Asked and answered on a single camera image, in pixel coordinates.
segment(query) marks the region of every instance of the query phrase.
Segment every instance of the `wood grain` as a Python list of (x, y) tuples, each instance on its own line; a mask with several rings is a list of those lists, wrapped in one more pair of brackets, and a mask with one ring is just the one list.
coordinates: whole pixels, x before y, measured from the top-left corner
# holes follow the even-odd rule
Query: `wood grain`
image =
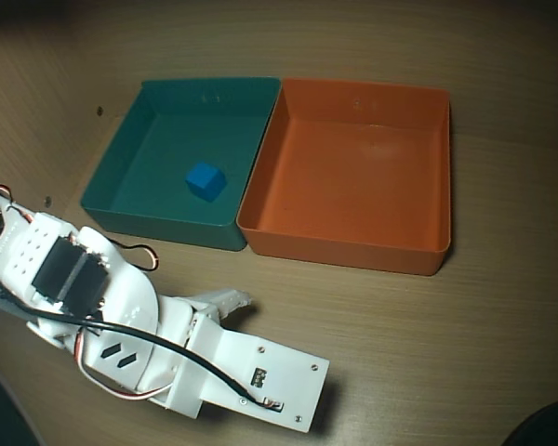
[[(160, 292), (245, 289), (257, 310), (232, 327), (331, 359), (312, 433), (210, 406), (193, 421), (116, 400), (85, 381), (70, 356), (0, 314), (0, 374), (46, 444), (498, 445), (524, 417), (558, 400), (558, 25), (505, 5), (81, 5), (71, 29), (83, 65), (107, 86), (99, 99), (108, 114), (123, 113), (149, 78), (301, 75), (450, 90), (454, 246), (442, 270), (423, 278), (149, 241), (162, 260), (152, 275)], [(25, 39), (15, 42), (26, 49)], [(27, 60), (4, 45), (1, 64)], [(68, 54), (52, 53), (53, 45), (40, 41), (39, 60), (26, 61), (36, 66), (22, 91), (60, 103), (81, 84), (53, 82)], [(46, 161), (55, 177), (44, 182), (44, 165), (15, 149), (0, 154), (0, 165), (9, 175), (24, 172), (29, 188), (61, 181), (61, 196), (70, 198), (61, 215), (93, 224), (78, 199), (119, 120), (93, 153), (87, 139), (62, 136), (80, 135), (65, 133), (74, 111), (55, 110), (50, 122), (17, 111), (22, 128), (31, 121), (46, 132), (28, 151), (58, 153), (43, 148), (64, 140), (78, 149)], [(7, 114), (1, 102), (0, 113)], [(11, 125), (0, 138), (27, 141), (19, 131)], [(71, 157), (92, 161), (73, 172)], [(29, 200), (33, 206), (32, 193)]]
[(517, 3), (86, 0), (74, 29), (117, 113), (145, 79), (376, 80), (449, 90), (456, 131), (558, 145), (558, 16)]
[[(500, 444), (558, 400), (558, 157), (472, 136), (455, 155), (455, 249), (432, 278), (150, 242), (162, 293), (246, 289), (257, 311), (231, 326), (331, 359), (308, 436), (116, 400), (5, 315), (0, 373), (47, 445)], [(92, 224), (76, 204), (91, 172), (64, 214), (77, 225)]]
[(60, 17), (0, 21), (0, 183), (62, 212), (107, 123), (97, 83)]

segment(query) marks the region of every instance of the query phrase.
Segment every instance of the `robotic arm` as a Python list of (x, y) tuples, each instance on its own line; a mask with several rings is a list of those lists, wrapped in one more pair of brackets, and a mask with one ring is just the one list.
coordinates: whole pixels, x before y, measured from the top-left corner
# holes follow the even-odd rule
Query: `robotic arm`
[[(301, 432), (310, 429), (329, 362), (219, 322), (249, 305), (220, 290), (158, 295), (99, 232), (12, 201), (0, 186), (0, 296), (27, 326), (68, 349), (93, 383), (195, 418), (207, 401)], [(121, 388), (102, 384), (105, 375)]]

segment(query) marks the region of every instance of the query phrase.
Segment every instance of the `blue cube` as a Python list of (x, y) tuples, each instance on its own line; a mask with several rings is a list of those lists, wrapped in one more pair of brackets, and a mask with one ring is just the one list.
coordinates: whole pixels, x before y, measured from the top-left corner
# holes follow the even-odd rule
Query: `blue cube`
[(217, 167), (198, 163), (186, 176), (186, 183), (197, 197), (213, 202), (227, 185), (225, 176)]

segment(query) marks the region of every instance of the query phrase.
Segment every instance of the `orange plastic bin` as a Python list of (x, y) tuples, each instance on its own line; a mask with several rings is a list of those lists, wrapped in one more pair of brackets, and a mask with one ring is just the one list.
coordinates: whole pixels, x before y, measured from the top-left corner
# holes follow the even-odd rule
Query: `orange plastic bin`
[(432, 275), (450, 216), (446, 91), (284, 80), (238, 215), (255, 253)]

